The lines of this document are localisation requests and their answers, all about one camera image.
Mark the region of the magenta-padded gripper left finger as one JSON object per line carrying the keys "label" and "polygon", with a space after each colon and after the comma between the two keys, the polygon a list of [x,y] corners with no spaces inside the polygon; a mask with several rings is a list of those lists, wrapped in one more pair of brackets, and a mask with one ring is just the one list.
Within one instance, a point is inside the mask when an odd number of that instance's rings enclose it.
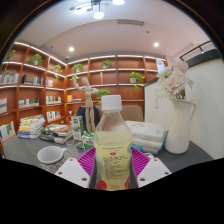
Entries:
{"label": "magenta-padded gripper left finger", "polygon": [[56,175],[84,188],[94,188],[96,184],[94,148],[85,151],[78,158],[68,158],[56,171]]}

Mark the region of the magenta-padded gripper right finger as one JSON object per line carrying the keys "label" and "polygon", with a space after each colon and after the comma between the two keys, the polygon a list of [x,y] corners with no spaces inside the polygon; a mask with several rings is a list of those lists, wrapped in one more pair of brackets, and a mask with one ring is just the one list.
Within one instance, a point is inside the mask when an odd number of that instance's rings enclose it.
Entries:
{"label": "magenta-padded gripper right finger", "polygon": [[131,148],[131,151],[130,184],[132,188],[143,187],[171,174],[171,171],[159,158],[148,156],[134,147]]}

